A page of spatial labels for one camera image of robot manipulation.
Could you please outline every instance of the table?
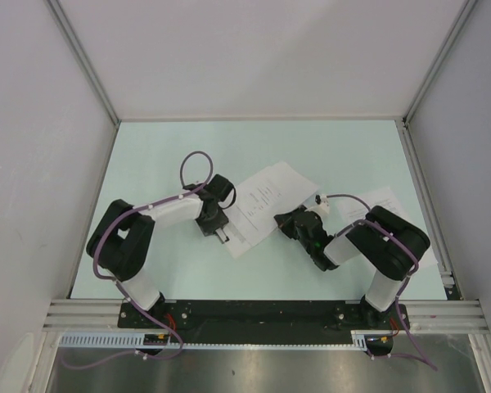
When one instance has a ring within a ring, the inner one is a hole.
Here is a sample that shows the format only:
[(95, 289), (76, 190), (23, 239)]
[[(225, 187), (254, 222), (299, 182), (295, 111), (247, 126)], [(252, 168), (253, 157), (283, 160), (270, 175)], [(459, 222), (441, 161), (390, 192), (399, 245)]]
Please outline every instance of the table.
[[(194, 150), (208, 152), (215, 173), (235, 184), (284, 160), (315, 182), (319, 192), (360, 194), (391, 186), (413, 223), (426, 229), (394, 121), (123, 122), (89, 234), (115, 199), (141, 205), (179, 193), (180, 163)], [(186, 181), (203, 180), (208, 168), (203, 157), (193, 157)], [(344, 226), (333, 201), (326, 230)], [(147, 258), (169, 299), (359, 300), (374, 271), (358, 258), (324, 273), (298, 242), (278, 232), (234, 260), (194, 221), (155, 233)], [(92, 259), (84, 252), (71, 297), (122, 296), (113, 283), (93, 276)], [(403, 298), (446, 299), (438, 267), (421, 269)]]

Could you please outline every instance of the white wall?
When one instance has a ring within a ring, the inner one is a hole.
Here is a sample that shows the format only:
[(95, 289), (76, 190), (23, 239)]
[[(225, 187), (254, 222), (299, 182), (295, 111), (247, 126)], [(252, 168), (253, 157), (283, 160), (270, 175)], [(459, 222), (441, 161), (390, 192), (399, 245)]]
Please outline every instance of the white wall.
[(479, 2), (412, 136), (457, 277), (491, 329), (491, 0)]
[(65, 295), (113, 136), (43, 1), (0, 1), (0, 367)]
[(62, 0), (121, 119), (401, 116), (464, 0)]

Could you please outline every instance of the table surface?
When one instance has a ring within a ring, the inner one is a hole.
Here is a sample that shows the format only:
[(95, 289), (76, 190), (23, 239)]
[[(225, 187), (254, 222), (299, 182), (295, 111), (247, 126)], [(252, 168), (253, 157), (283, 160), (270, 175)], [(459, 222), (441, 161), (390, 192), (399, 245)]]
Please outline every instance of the table surface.
[[(391, 186), (413, 223), (426, 229), (394, 121), (144, 122), (120, 125), (89, 236), (115, 199), (141, 205), (179, 193), (180, 163), (194, 150), (208, 152), (215, 173), (235, 184), (284, 160), (319, 192), (361, 194)], [(208, 168), (203, 157), (193, 157), (186, 181), (204, 179)], [(334, 233), (344, 226), (333, 202), (325, 228)], [(235, 260), (194, 221), (155, 232), (147, 258), (151, 276), (169, 299), (358, 300), (374, 272), (356, 258), (324, 273), (298, 242), (279, 232)], [(71, 297), (122, 296), (111, 282), (94, 277), (84, 252)], [(415, 274), (403, 298), (446, 299), (438, 267)]]

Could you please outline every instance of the paper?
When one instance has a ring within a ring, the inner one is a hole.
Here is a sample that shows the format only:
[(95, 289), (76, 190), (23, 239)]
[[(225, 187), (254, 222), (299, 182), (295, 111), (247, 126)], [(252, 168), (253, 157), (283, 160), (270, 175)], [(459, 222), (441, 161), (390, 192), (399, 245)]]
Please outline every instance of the paper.
[[(399, 199), (395, 196), (391, 187), (380, 188), (375, 191), (367, 192), (362, 195), (357, 195), (365, 201), (370, 207), (379, 205), (387, 210), (395, 213), (403, 219), (412, 222), (406, 210), (400, 204)], [(336, 207), (340, 212), (340, 217), (346, 224), (352, 223), (356, 219), (363, 219), (367, 213), (367, 209), (360, 202), (350, 198), (341, 199), (336, 203)], [(420, 260), (420, 269), (438, 264), (433, 248), (430, 247)]]
[(262, 169), (236, 187), (236, 202), (226, 210), (226, 247), (238, 258), (277, 228), (274, 216), (298, 207), (318, 186), (279, 162)]

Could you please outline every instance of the gray wall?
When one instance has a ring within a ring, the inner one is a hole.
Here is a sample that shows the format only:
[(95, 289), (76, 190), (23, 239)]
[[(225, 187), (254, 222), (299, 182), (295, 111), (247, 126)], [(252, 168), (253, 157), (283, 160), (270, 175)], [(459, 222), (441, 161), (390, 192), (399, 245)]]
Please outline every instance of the gray wall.
[(457, 278), (491, 328), (491, 0), (479, 2), (412, 135)]
[(113, 136), (43, 1), (0, 1), (0, 367), (65, 294)]

